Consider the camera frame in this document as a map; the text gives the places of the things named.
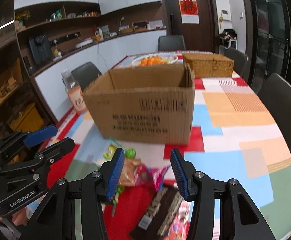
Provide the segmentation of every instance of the blue gripper pad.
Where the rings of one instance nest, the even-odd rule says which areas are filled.
[[[39,143],[44,142],[47,139],[55,136],[58,132],[58,129],[54,125],[49,125],[43,129],[30,133],[24,140],[24,146],[33,147]]]

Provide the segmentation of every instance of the wicker box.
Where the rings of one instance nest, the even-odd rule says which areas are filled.
[[[195,78],[232,77],[234,61],[221,54],[185,53],[182,56]]]

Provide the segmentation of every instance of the black chair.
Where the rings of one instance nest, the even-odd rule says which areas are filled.
[[[79,82],[82,91],[98,76],[102,75],[100,70],[92,63],[87,62],[73,71],[71,71],[73,78]]]
[[[238,51],[234,48],[228,48],[226,49],[224,55],[234,61],[234,67],[233,70],[240,76],[245,76],[245,70],[247,66],[247,62],[249,60],[249,57],[242,53],[241,51]]]
[[[182,35],[169,35],[159,37],[159,51],[185,50],[185,43]]]
[[[274,73],[263,84],[258,97],[273,116],[291,152],[291,85]]]

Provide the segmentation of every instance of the door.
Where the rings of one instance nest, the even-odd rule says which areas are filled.
[[[187,50],[215,52],[215,23],[211,0],[197,0],[199,24],[182,23],[179,0],[164,0],[170,34],[183,35]]]

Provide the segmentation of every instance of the pink snack bag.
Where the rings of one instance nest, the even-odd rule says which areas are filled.
[[[159,191],[162,189],[163,178],[169,168],[170,165],[163,168],[147,168],[144,164],[141,164],[135,172],[135,185],[154,187],[156,191]]]

